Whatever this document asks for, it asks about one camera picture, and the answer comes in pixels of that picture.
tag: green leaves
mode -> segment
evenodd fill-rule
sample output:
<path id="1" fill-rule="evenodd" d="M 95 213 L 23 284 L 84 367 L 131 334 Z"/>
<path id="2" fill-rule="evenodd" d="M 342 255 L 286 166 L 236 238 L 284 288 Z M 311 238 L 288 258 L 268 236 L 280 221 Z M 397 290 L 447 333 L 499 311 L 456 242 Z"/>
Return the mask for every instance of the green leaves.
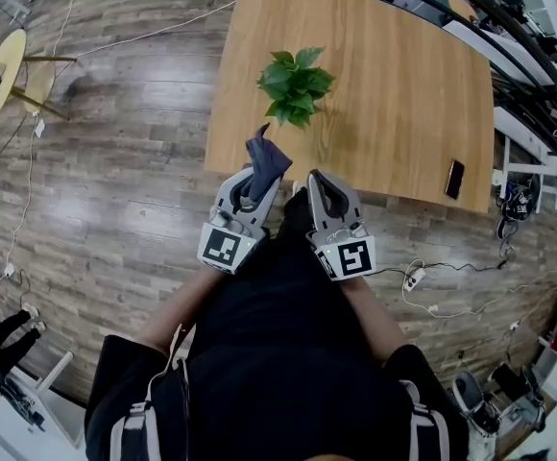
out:
<path id="1" fill-rule="evenodd" d="M 291 74 L 291 70 L 287 70 L 280 61 L 275 61 L 263 71 L 263 78 L 267 85 L 279 84 L 288 81 Z"/>
<path id="2" fill-rule="evenodd" d="M 294 56 L 288 51 L 271 51 L 270 54 L 277 59 L 277 61 L 286 61 L 288 63 L 294 62 Z"/>
<path id="3" fill-rule="evenodd" d="M 296 108 L 307 110 L 310 113 L 315 112 L 315 109 L 313 107 L 313 98 L 308 93 L 294 97 L 289 101 L 289 104 L 291 106 L 295 106 Z"/>
<path id="4" fill-rule="evenodd" d="M 296 65 L 299 68 L 306 68 L 312 65 L 325 49 L 326 48 L 304 48 L 296 55 Z"/>
<path id="5" fill-rule="evenodd" d="M 273 103 L 266 116 L 275 116 L 282 125 L 289 121 L 298 128 L 310 124 L 310 115 L 320 109 L 314 101 L 328 92 L 334 77 L 323 68 L 309 68 L 323 53 L 324 48 L 305 48 L 294 58 L 288 51 L 275 51 L 275 58 L 257 81 Z"/>

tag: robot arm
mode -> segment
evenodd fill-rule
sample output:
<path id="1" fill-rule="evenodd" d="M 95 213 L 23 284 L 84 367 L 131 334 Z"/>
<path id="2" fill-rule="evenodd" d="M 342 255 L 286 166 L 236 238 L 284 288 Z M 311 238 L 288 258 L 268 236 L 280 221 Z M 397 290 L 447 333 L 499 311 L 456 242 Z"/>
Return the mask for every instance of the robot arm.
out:
<path id="1" fill-rule="evenodd" d="M 198 259 L 222 272 L 235 274 L 266 237 L 262 226 L 279 191 L 280 178 L 258 202 L 242 206 L 241 190 L 253 173 L 253 167 L 247 167 L 221 184 L 210 221 L 202 227 Z"/>
<path id="2" fill-rule="evenodd" d="M 316 169 L 308 175 L 307 187 L 315 224 L 315 230 L 307 237 L 329 279 L 338 281 L 373 273 L 375 237 L 364 226 L 355 190 Z"/>
<path id="3" fill-rule="evenodd" d="M 238 271 L 267 236 L 262 226 L 279 190 L 280 178 L 256 204 L 242 206 L 241 190 L 253 173 L 248 167 L 221 185 L 210 221 L 202 228 L 198 259 L 230 274 Z M 315 226 L 307 238 L 329 278 L 338 281 L 373 273 L 375 237 L 364 226 L 355 190 L 318 170 L 310 172 L 307 186 Z"/>

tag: wooden floor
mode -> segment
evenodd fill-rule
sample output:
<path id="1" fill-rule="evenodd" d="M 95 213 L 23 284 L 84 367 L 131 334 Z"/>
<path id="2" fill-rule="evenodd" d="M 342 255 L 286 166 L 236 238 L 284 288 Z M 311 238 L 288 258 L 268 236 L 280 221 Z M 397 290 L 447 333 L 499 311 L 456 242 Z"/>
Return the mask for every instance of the wooden floor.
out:
<path id="1" fill-rule="evenodd" d="M 58 53 L 139 36 L 229 1 L 78 0 Z M 26 22 L 31 52 L 52 52 L 68 3 L 33 3 Z M 43 116 L 48 125 L 35 143 L 33 201 L 11 260 L 29 275 L 27 300 L 40 307 L 49 328 L 23 365 L 44 375 L 71 350 L 75 359 L 57 385 L 76 399 L 88 397 L 104 336 L 134 334 L 198 266 L 200 226 L 221 181 L 202 166 L 229 23 L 230 10 L 220 11 L 171 34 L 83 57 L 58 79 L 54 97 L 72 120 Z M 0 14 L 0 41 L 14 28 Z M 6 106 L 0 147 L 22 117 L 22 106 Z M 0 159 L 0 274 L 27 200 L 32 126 L 27 117 Z M 286 193 L 271 213 L 274 226 Z M 362 199 L 380 264 L 404 268 L 416 257 L 454 265 L 498 262 L 492 197 L 488 216 L 393 197 Z M 487 374 L 505 359 L 509 325 L 537 303 L 528 321 L 535 331 L 543 325 L 557 280 L 557 213 L 549 195 L 513 244 L 518 259 L 500 272 L 430 269 L 408 295 L 442 313 L 497 299 L 478 316 L 433 319 L 401 301 L 399 274 L 370 279 L 442 380 L 461 365 L 460 351 L 466 366 Z M 508 291 L 520 285 L 529 287 Z M 0 319 L 16 311 L 20 293 L 10 281 L 0 284 Z M 535 337 L 526 326 L 517 331 L 514 363 L 534 351 Z"/>

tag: round table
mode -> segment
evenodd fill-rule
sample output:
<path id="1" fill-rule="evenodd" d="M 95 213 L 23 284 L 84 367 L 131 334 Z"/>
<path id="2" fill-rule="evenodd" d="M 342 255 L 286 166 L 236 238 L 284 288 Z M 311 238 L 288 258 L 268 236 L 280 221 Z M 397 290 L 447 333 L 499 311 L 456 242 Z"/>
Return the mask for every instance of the round table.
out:
<path id="1" fill-rule="evenodd" d="M 55 65 L 53 61 L 75 61 L 68 57 L 27 57 L 27 33 L 18 29 L 11 33 L 0 46 L 0 66 L 3 67 L 0 84 L 0 111 L 10 96 L 25 103 L 28 112 L 45 109 L 66 121 L 69 117 L 47 103 L 48 96 L 55 82 Z M 35 70 L 29 72 L 26 89 L 14 84 L 22 62 L 41 61 Z"/>
<path id="2" fill-rule="evenodd" d="M 474 11 L 467 0 L 449 0 L 449 8 L 470 22 L 473 19 L 479 20 L 477 12 Z"/>

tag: backpack strap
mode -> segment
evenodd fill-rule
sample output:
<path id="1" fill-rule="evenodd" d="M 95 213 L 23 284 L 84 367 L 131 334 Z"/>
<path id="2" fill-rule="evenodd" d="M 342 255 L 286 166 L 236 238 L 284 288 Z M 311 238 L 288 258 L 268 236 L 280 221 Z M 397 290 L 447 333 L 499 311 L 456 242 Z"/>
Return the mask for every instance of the backpack strap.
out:
<path id="1" fill-rule="evenodd" d="M 176 344 L 181 335 L 182 326 L 176 330 L 170 346 L 170 357 L 165 369 L 153 376 L 146 388 L 146 399 L 132 404 L 127 416 L 120 419 L 112 427 L 109 440 L 109 461 L 161 461 L 159 437 L 157 433 L 157 414 L 151 403 L 152 386 L 155 379 L 163 378 L 175 369 L 174 356 L 178 347 Z M 186 383 L 188 392 L 188 373 L 184 360 L 178 361 L 182 369 L 182 381 Z M 188 459 L 187 435 L 186 459 Z"/>
<path id="2" fill-rule="evenodd" d="M 410 380 L 400 382 L 413 401 L 409 461 L 449 461 L 449 433 L 445 418 L 436 410 L 420 403 L 420 392 Z"/>

